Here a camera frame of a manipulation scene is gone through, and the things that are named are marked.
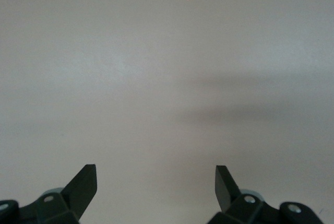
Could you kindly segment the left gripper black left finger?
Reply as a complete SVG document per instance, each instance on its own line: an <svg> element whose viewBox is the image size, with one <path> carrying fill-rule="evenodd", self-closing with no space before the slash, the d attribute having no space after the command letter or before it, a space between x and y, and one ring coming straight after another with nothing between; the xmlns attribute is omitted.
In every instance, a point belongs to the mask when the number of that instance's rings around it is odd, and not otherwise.
<svg viewBox="0 0 334 224"><path fill-rule="evenodd" d="M21 223L79 223L97 192L97 169L85 165L61 190L44 193L20 209Z"/></svg>

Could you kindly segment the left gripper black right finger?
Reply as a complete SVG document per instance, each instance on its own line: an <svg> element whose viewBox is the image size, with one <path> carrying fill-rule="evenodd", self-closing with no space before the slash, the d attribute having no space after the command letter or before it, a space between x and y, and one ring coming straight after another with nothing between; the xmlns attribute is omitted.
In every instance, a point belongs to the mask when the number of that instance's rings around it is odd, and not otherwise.
<svg viewBox="0 0 334 224"><path fill-rule="evenodd" d="M209 221L214 223L282 223L277 209L251 190L241 190L226 166L216 166L215 194L221 211Z"/></svg>

